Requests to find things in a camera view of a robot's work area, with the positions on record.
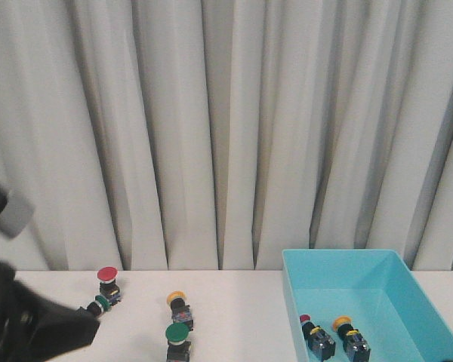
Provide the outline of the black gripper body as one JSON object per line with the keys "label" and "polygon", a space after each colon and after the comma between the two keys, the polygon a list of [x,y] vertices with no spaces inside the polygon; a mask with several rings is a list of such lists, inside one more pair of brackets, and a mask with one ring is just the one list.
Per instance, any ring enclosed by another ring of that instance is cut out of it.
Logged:
{"label": "black gripper body", "polygon": [[0,262],[0,361],[33,361],[30,350],[30,301],[15,270]]}

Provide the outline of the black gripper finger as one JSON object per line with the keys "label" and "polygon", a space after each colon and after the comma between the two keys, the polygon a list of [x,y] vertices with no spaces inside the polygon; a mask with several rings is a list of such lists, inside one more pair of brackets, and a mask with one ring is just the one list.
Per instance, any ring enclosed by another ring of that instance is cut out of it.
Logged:
{"label": "black gripper finger", "polygon": [[89,311],[60,305],[19,281],[13,291],[24,347],[20,355],[27,361],[47,361],[94,341],[100,322]]}

